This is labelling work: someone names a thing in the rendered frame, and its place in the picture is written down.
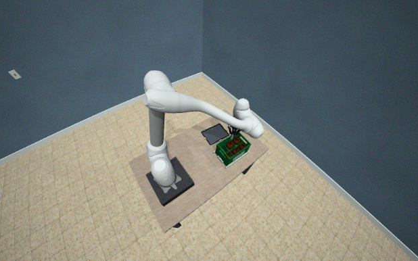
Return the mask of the green divided crate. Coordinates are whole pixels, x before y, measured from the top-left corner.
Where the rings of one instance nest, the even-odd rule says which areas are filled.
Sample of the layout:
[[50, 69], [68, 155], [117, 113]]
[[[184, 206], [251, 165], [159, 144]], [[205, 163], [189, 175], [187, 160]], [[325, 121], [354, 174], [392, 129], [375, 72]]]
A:
[[[250, 148], [250, 146], [251, 146], [251, 143], [241, 134], [241, 133], [238, 133], [237, 135], [235, 135], [234, 137], [233, 137], [233, 139], [234, 138], [236, 138], [236, 137], [239, 137], [239, 139], [240, 139], [240, 144], [241, 143], [243, 143], [244, 141], [241, 139], [241, 137], [247, 142], [246, 143], [246, 147], [244, 148], [244, 149], [242, 149], [240, 152], [240, 155], [239, 155], [239, 157], [241, 157], [242, 155], [244, 155], [248, 150], [249, 150], [249, 148]], [[220, 158], [221, 158], [221, 160], [223, 161], [223, 164], [225, 165], [225, 166], [228, 166], [230, 163], [232, 163], [232, 161], [231, 162], [229, 162], [229, 160], [231, 159], [231, 158], [233, 158], [234, 156], [236, 156], [237, 154], [235, 154], [235, 155], [233, 155], [232, 153], [232, 157], [231, 158], [229, 158], [228, 157], [228, 155], [226, 154], [226, 153], [228, 153], [228, 152], [232, 152], [232, 150], [234, 149], [234, 148], [236, 148], [236, 147], [239, 147], [239, 145], [235, 145], [234, 143], [233, 143], [233, 149], [232, 150], [228, 150], [227, 149], [227, 147], [226, 147], [226, 144], [228, 143], [228, 142], [230, 142], [230, 141], [233, 141], [233, 139], [231, 139], [231, 136], [230, 137], [227, 137], [226, 139], [224, 139], [223, 141], [221, 141], [220, 143], [217, 143], [216, 144], [216, 154], [217, 154], [217, 156], [219, 156]], [[225, 157], [226, 156], [226, 157]]]

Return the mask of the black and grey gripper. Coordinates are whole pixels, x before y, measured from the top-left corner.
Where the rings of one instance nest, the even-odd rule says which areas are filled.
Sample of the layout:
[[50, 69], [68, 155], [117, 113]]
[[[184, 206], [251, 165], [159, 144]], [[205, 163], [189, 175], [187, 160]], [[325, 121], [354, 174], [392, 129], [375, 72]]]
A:
[[[231, 132], [231, 128], [232, 128], [232, 132]], [[229, 129], [229, 134], [231, 134], [231, 139], [233, 139], [233, 137], [241, 131], [241, 129], [234, 128], [230, 125], [228, 125], [228, 129]]]

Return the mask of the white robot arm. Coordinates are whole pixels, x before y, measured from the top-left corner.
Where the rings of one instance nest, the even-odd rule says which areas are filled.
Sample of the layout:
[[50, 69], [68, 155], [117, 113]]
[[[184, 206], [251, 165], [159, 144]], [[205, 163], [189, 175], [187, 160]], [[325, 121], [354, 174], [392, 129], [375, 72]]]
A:
[[231, 116], [205, 101], [177, 93], [168, 77], [161, 71], [148, 72], [143, 82], [145, 90], [143, 102], [149, 108], [150, 139], [146, 150], [154, 180], [164, 193], [168, 193], [171, 188], [175, 190], [176, 184], [182, 180], [176, 174], [168, 157], [167, 144], [164, 139], [165, 113], [203, 112], [234, 128], [242, 129], [243, 133], [254, 139], [264, 134], [264, 128], [257, 117], [251, 113], [247, 99], [237, 100], [233, 108], [233, 116]]

